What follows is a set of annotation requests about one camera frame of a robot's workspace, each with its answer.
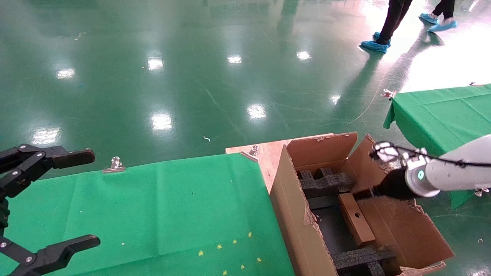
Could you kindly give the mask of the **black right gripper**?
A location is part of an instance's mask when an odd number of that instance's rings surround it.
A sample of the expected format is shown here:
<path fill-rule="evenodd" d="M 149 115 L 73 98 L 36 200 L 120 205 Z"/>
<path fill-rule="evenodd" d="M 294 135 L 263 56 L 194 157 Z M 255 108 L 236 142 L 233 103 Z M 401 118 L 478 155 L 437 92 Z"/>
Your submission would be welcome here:
<path fill-rule="evenodd" d="M 389 172 L 379 185 L 374 187 L 374 196 L 387 196 L 392 199 L 414 199 L 414 193 L 405 180 L 407 168 L 398 168 Z"/>

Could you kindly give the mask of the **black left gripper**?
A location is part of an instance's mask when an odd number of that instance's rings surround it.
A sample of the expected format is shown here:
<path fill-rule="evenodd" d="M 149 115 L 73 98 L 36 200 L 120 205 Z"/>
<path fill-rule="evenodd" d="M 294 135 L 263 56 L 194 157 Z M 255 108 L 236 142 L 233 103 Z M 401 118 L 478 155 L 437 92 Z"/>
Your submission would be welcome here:
<path fill-rule="evenodd" d="M 95 162 L 95 153 L 87 148 L 68 151 L 63 146 L 39 148 L 20 145 L 0 152 L 0 230 L 8 227 L 11 199 L 51 169 L 70 168 Z M 13 241 L 1 237 L 1 253 L 18 266 L 10 276 L 42 276 L 67 267 L 73 255 L 101 244 L 99 237 L 85 235 L 46 246 L 33 253 Z"/>

